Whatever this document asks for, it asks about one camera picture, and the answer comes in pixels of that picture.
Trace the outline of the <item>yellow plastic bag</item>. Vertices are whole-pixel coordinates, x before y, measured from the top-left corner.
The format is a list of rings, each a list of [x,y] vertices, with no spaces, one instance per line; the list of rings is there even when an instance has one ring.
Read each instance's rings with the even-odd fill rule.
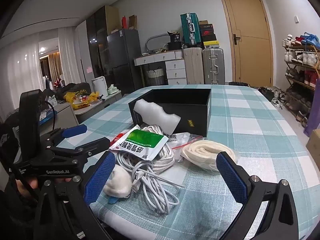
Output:
[[[77,92],[67,92],[63,98],[70,103],[73,110],[77,110],[90,106],[91,102],[96,101],[98,97],[99,92],[89,93],[82,89]]]

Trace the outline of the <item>black cardboard box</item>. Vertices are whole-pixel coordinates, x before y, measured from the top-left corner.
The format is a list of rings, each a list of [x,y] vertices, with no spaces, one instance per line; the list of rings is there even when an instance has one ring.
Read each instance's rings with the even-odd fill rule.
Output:
[[[158,104],[168,114],[181,117],[175,133],[189,132],[206,137],[211,117],[211,91],[210,88],[152,89],[129,102],[132,121],[135,125],[143,123],[141,115],[134,111],[135,103],[143,99]]]

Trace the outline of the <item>checkered teal tablecloth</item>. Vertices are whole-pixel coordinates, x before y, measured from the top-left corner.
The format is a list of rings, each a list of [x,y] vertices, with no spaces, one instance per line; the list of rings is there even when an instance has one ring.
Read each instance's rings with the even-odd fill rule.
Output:
[[[235,150],[248,174],[272,183],[289,182],[299,236],[306,238],[319,218],[319,179],[296,133],[256,89],[213,85],[211,91],[208,139]],[[217,172],[184,160],[163,176],[181,185],[165,184],[180,200],[168,215],[152,210],[143,192],[115,204],[101,194],[91,209],[130,239],[218,239],[241,209]]]

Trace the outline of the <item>teal suitcase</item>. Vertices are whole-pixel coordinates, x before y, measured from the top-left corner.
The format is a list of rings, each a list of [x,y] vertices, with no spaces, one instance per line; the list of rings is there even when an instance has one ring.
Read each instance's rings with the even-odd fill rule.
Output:
[[[189,46],[201,45],[201,32],[199,19],[194,12],[180,15],[184,44]]]

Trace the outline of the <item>white blue plush toy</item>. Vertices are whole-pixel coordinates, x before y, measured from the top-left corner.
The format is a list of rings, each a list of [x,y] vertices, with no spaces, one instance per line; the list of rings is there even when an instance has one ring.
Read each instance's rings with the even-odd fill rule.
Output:
[[[129,197],[131,190],[131,176],[123,167],[116,164],[103,187],[103,193],[108,196],[108,204],[115,204],[118,200]]]

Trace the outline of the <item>red balloon glue packet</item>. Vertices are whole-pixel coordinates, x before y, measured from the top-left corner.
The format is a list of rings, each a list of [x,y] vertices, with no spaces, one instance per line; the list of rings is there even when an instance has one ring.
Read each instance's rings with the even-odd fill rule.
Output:
[[[124,133],[119,133],[111,142],[110,147],[117,146],[119,144],[119,140],[124,136]]]

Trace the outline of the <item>yellow wooden door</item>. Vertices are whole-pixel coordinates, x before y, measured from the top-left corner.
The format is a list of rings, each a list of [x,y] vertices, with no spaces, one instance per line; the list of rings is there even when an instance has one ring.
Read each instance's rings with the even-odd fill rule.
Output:
[[[273,48],[263,0],[221,0],[231,44],[232,78],[252,87],[273,85]]]

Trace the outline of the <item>dark grey refrigerator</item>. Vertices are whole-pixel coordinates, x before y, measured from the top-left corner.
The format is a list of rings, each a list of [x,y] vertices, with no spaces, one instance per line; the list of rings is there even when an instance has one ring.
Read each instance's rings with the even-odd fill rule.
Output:
[[[109,35],[107,41],[114,85],[123,95],[142,88],[140,68],[134,63],[141,55],[138,31],[121,29]]]

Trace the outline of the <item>grey low cabinet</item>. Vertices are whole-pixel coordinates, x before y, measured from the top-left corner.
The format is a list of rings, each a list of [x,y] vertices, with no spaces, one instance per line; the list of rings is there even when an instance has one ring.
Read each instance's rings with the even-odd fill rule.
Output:
[[[88,118],[97,114],[99,111],[105,109],[107,106],[115,103],[122,98],[121,91],[109,95],[105,101],[97,100],[91,103],[88,107],[73,110],[69,103],[61,103],[54,106],[56,117],[55,124],[53,124],[53,117],[48,120],[44,120],[44,123],[40,124],[40,135],[50,132],[54,128],[70,128],[81,124]]]

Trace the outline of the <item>white drawer desk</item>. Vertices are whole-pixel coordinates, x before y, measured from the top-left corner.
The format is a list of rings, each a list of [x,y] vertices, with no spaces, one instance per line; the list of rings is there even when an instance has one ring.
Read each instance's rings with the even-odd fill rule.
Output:
[[[135,66],[139,67],[142,76],[143,86],[150,86],[147,83],[148,70],[162,68],[164,72],[164,85],[186,85],[187,76],[183,53],[181,50],[167,51],[164,53],[146,55],[134,59]]]

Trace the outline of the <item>silver aluminium suitcase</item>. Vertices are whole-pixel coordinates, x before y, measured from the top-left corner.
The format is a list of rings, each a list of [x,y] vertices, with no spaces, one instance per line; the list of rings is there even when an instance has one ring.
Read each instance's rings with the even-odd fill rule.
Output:
[[[206,85],[225,84],[225,61],[221,48],[205,48],[203,50],[204,83]]]

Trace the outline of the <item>stack of shoe boxes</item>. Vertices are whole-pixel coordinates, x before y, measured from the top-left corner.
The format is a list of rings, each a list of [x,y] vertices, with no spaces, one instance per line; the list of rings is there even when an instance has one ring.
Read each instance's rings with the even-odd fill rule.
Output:
[[[220,42],[217,40],[212,23],[207,20],[199,21],[201,40],[203,48],[219,48]]]

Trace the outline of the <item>white foam piece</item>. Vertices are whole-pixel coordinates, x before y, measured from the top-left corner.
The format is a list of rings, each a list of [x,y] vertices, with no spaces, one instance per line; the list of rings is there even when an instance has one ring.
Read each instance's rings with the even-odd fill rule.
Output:
[[[181,120],[180,116],[168,114],[160,105],[154,102],[147,102],[144,99],[136,101],[133,110],[142,117],[144,123],[158,125],[163,133],[168,135],[172,135]]]

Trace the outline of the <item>green white medicine packet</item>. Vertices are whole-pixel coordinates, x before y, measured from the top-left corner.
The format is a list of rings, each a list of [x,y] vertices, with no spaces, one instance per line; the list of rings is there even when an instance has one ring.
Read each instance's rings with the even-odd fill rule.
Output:
[[[112,151],[124,151],[152,161],[167,143],[168,137],[141,129],[132,129],[110,146]]]

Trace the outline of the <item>woven laundry basket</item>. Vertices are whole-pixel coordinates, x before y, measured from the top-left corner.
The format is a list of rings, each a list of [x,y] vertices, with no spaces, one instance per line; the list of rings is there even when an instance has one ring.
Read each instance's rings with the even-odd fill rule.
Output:
[[[165,84],[164,72],[162,68],[158,68],[156,70],[148,70],[146,74],[148,85],[158,86]]]

